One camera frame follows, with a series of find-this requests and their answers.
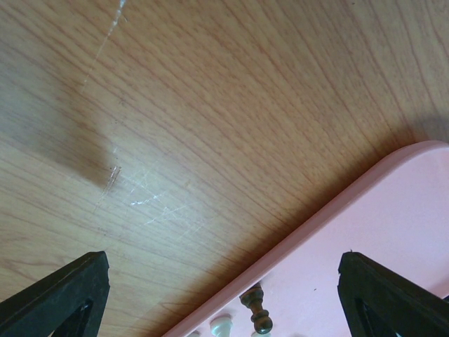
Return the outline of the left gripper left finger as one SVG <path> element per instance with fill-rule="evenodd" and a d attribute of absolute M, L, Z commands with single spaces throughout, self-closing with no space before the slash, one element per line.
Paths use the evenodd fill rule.
<path fill-rule="evenodd" d="M 97 336 L 109 295 L 104 251 L 89 252 L 1 302 L 2 336 Z"/>

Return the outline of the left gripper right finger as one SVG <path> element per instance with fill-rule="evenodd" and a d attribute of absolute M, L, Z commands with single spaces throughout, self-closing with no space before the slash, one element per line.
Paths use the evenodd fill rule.
<path fill-rule="evenodd" d="M 338 272 L 352 336 L 448 335 L 448 301 L 358 252 L 343 253 Z"/>

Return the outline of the dark chess piece row4 col1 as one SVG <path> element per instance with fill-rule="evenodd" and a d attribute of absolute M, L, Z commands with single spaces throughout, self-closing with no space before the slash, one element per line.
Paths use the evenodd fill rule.
<path fill-rule="evenodd" d="M 248 308 L 252 315 L 251 322 L 256 333 L 265 335 L 271 332 L 273 321 L 269 316 L 269 311 L 263 308 L 264 291 L 260 283 L 254 284 L 239 296 L 240 302 Z"/>

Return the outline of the white chess piece row5 col1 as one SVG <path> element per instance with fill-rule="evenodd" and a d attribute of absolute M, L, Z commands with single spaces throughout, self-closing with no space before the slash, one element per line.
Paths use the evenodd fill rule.
<path fill-rule="evenodd" d="M 230 337 L 233 327 L 230 316 L 220 316 L 210 323 L 210 332 L 214 337 Z"/>

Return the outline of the pink plastic tray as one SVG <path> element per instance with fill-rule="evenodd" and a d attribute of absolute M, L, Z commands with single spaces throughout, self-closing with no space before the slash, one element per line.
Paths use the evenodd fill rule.
<path fill-rule="evenodd" d="M 386 156 L 169 335 L 209 336 L 211 322 L 228 316 L 233 336 L 253 336 L 251 312 L 239 297 L 260 283 L 273 336 L 348 336 L 337 293 L 348 251 L 448 295 L 446 143 L 424 141 Z"/>

